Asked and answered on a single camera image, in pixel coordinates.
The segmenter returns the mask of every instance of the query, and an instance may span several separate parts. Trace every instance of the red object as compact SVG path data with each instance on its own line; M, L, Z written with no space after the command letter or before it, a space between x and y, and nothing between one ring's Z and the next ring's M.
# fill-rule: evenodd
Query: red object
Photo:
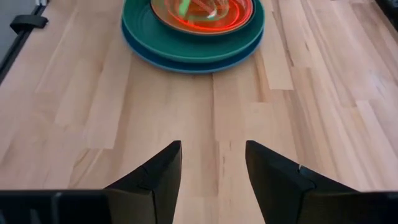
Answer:
M243 26L253 13L252 0L228 0L227 15L217 21L188 22L177 15L180 0L164 1L165 10L151 2L154 13L169 26L193 34L222 34Z

